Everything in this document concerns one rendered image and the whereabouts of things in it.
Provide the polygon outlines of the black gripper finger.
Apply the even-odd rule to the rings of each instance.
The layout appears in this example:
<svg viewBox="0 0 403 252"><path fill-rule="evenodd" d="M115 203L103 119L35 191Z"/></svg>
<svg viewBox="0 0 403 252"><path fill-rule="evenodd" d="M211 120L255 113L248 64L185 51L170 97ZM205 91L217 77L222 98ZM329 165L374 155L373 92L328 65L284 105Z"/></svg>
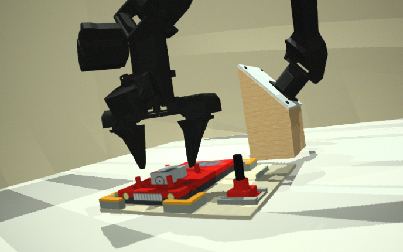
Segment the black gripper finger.
<svg viewBox="0 0 403 252"><path fill-rule="evenodd" d="M109 130L118 135L129 148L140 169L146 167L145 124Z"/></svg>
<svg viewBox="0 0 403 252"><path fill-rule="evenodd" d="M186 157L190 168L195 166L207 123L213 118L214 115L177 121L184 133Z"/></svg>

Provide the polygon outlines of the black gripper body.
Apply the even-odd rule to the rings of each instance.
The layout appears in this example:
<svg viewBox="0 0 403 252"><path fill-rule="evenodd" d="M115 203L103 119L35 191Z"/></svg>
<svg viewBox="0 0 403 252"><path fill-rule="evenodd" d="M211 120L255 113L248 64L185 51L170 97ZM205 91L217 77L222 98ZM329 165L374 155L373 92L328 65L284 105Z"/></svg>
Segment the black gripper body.
<svg viewBox="0 0 403 252"><path fill-rule="evenodd" d="M221 101L216 93L200 93L183 97L174 97L172 77L176 77L175 70L170 69L169 62L145 63L132 67L132 74L129 79L138 77L139 69L147 67L148 71L156 78L162 98L157 100L151 99L145 109L137 114L128 114L119 119L115 119L110 112L104 111L101 116L103 128L112 130L137 126L141 120L164 117L169 115L180 114L186 120L193 118L201 118L211 116L211 113L222 111ZM161 110L160 107L165 107ZM148 110L153 111L148 112ZM154 114L152 114L154 113Z"/></svg>

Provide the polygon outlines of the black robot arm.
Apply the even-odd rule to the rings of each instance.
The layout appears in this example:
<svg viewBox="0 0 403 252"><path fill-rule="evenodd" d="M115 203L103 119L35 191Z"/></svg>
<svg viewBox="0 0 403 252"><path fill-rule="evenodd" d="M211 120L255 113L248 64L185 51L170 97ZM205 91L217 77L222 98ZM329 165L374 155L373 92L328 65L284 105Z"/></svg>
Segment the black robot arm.
<svg viewBox="0 0 403 252"><path fill-rule="evenodd" d="M166 38L178 33L174 24L192 1L127 0L114 15L116 23L82 22L77 39L80 70L120 69L125 67L129 52L132 67L169 62ZM298 101L295 96L309 80L317 84L323 78L328 55L318 31L317 0L291 0L291 10L294 32L285 39L284 57L290 64L269 83L288 100ZM141 20L138 24L133 20L136 15ZM121 75L120 81L121 85L104 98L116 120L141 112L151 99L162 98L159 84L147 67L139 69L133 79Z"/></svg>

